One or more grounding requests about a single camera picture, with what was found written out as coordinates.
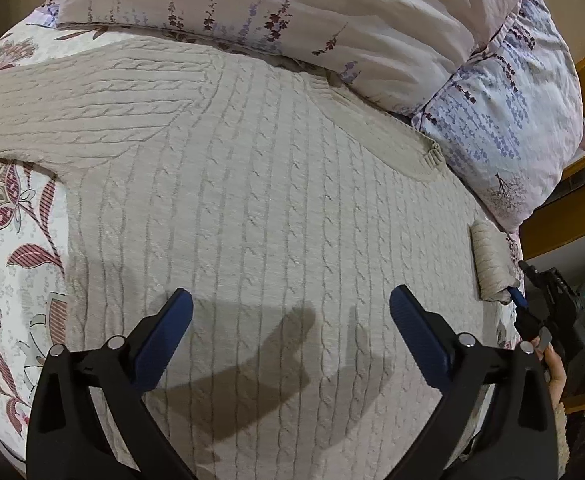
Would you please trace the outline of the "person's right hand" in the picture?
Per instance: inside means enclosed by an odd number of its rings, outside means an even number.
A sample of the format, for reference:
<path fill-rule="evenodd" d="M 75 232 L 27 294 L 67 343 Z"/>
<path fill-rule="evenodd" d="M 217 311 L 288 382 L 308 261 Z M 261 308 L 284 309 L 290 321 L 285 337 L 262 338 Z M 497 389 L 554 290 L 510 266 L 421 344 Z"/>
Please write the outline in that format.
<path fill-rule="evenodd" d="M 542 349 L 541 338 L 536 337 L 532 340 L 532 344 L 537 358 L 547 365 L 549 371 L 548 392 L 553 408 L 557 408 L 567 383 L 567 372 L 563 366 L 562 359 L 552 344 L 547 344 L 545 349 Z"/>

